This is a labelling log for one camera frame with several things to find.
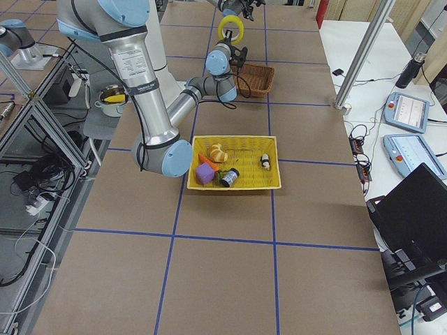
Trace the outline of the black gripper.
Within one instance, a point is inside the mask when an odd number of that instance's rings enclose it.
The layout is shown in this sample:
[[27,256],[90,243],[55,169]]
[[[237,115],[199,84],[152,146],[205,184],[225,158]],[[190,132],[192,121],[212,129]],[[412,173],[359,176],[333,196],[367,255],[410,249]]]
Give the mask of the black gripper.
[[216,50],[224,54],[233,54],[236,48],[231,44],[232,31],[227,29],[225,31],[224,39],[216,43]]
[[258,1],[254,0],[229,0],[223,1],[223,15],[236,15],[238,16],[240,13],[244,16],[244,18],[254,21],[253,11],[254,6],[258,6]]

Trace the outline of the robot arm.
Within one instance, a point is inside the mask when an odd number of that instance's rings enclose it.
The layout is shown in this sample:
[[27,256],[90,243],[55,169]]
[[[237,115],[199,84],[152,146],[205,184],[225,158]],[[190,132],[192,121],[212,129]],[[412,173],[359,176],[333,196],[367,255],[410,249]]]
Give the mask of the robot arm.
[[133,146],[142,170],[166,177],[181,177],[193,160],[189,142],[181,139],[177,125],[205,96],[231,102],[237,89],[230,68],[236,49],[231,37],[222,38],[207,55],[207,77],[193,77],[176,99],[166,105],[151,55],[162,44],[146,44],[148,25],[159,24],[153,1],[58,1],[57,22],[64,35],[104,44],[110,53],[140,120],[142,136]]
[[[254,6],[257,1],[211,1],[223,15],[218,32],[220,39],[231,45],[238,44],[244,35],[244,25],[239,18],[252,21]],[[99,15],[127,28],[145,26],[149,16],[164,7],[163,1],[60,1],[61,12],[58,18],[60,32],[73,38],[97,41],[99,39],[94,23],[99,22]],[[29,33],[22,20],[9,19],[1,22],[1,53],[10,57],[18,52],[22,62],[27,66],[43,59],[41,50]]]

